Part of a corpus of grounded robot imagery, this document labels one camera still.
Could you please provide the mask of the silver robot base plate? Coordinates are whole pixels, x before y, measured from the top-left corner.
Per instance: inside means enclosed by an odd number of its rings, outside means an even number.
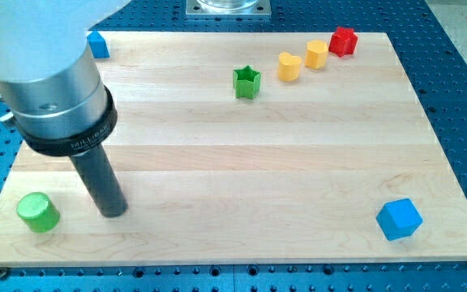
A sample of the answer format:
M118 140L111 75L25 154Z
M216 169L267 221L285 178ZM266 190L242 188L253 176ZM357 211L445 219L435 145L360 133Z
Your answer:
M190 19L269 19L270 0L186 0L186 17Z

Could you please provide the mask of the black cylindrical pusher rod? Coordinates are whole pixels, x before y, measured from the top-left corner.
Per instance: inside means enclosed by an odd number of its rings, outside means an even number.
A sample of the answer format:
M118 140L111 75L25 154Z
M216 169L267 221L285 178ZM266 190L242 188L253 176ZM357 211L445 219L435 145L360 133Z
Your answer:
M128 205L104 148L99 144L70 159L100 214L121 216Z

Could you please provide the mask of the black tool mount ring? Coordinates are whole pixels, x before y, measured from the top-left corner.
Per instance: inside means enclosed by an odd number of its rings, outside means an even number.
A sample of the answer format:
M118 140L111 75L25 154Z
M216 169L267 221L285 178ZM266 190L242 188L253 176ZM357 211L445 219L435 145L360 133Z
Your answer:
M15 125L36 152L54 157L86 152L116 125L117 110L104 85L59 85L45 94L15 110Z

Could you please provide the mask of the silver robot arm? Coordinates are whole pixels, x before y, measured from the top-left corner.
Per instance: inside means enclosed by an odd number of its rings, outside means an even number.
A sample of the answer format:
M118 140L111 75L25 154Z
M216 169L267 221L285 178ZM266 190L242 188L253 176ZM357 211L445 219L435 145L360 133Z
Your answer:
M69 157L100 213L127 202L102 147L118 113L104 86L87 31L126 0L0 1L0 97L27 145Z

